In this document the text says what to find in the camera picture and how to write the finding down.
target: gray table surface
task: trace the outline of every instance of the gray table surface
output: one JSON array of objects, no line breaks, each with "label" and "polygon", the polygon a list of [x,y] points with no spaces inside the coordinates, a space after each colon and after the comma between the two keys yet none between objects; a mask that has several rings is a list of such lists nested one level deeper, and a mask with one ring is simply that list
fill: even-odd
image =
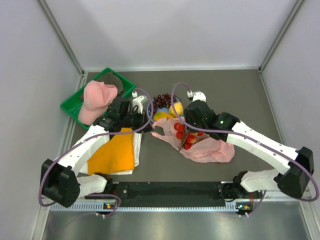
[{"label": "gray table surface", "polygon": [[[88,74],[88,81],[97,75]],[[122,76],[145,89],[151,97],[170,93],[175,83],[185,82],[193,91],[202,91],[206,102],[217,114],[230,113],[254,130],[280,141],[268,99],[258,70],[193,70],[193,71],[135,71],[120,72]],[[187,106],[186,88],[178,88],[176,95]],[[72,144],[86,130],[75,126]],[[196,182],[231,181],[240,171],[262,171],[272,167],[235,147],[229,163],[196,163],[178,153],[168,143],[151,133],[142,136],[140,164],[132,175],[114,176],[121,182]]]}]

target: bunch of grapes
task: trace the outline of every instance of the bunch of grapes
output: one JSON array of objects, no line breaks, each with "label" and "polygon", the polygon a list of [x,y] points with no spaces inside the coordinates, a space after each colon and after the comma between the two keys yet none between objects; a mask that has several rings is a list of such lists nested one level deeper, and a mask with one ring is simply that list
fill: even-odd
[{"label": "bunch of grapes", "polygon": [[[173,96],[173,102],[175,103],[177,101],[177,96]],[[158,109],[163,109],[163,108],[170,108],[171,106],[171,95],[169,93],[162,94],[155,96],[152,100],[153,104],[153,116],[155,116],[155,113],[157,112]]]}]

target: metal floor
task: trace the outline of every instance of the metal floor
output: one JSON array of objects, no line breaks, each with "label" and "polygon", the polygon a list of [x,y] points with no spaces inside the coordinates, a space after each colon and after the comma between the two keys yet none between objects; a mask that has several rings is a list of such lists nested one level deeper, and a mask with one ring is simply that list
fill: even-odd
[{"label": "metal floor", "polygon": [[[83,212],[51,212],[55,231]],[[84,216],[43,240],[309,240],[298,202],[264,202],[249,218],[219,212],[118,212]]]},{"label": "metal floor", "polygon": [[[87,80],[92,80],[97,74],[89,73]],[[151,97],[171,93],[175,83],[185,82],[193,91],[204,92],[206,102],[217,114],[230,113],[254,130],[280,141],[258,70],[135,71],[120,74],[145,89]],[[176,95],[184,106],[189,103],[186,88],[178,88]],[[85,133],[77,124],[72,145]],[[229,163],[196,163],[151,133],[142,136],[139,160],[140,165],[132,175],[114,176],[114,179],[121,182],[231,181],[240,171],[271,169],[267,163],[238,147]]]}]

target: pink plastic bag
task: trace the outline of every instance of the pink plastic bag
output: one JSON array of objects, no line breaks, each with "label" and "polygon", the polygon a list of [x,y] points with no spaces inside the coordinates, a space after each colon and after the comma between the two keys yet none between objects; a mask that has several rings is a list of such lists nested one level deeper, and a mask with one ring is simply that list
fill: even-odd
[{"label": "pink plastic bag", "polygon": [[[176,137],[177,131],[174,125],[179,122],[177,118],[161,118],[152,127],[158,126],[163,128],[164,135],[162,136],[156,132],[152,132],[151,134],[158,139],[170,143],[172,147],[178,150],[181,140]],[[221,140],[217,141],[209,137],[209,135],[204,134],[197,137],[197,142],[190,149],[182,149],[180,153],[187,159],[191,159],[197,163],[228,163],[235,155],[235,148],[232,144]]]}]

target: cable connector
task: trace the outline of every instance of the cable connector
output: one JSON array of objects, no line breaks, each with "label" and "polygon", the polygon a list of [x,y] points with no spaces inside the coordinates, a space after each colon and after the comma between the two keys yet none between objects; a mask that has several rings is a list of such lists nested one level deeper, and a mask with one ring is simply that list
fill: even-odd
[{"label": "cable connector", "polygon": [[133,92],[132,92],[132,97],[133,97],[133,98],[138,97],[138,93],[137,93],[136,91],[133,91]]},{"label": "cable connector", "polygon": [[193,92],[193,98],[192,98],[192,101],[197,101],[197,100],[200,100],[200,101],[206,101],[206,95],[201,92],[201,91],[195,91]]},{"label": "cable connector", "polygon": [[188,99],[190,100],[190,101],[192,101],[193,100],[193,98],[194,98],[194,93],[190,90],[190,91],[187,91],[186,92],[186,95],[187,95],[187,97],[188,97]]}]

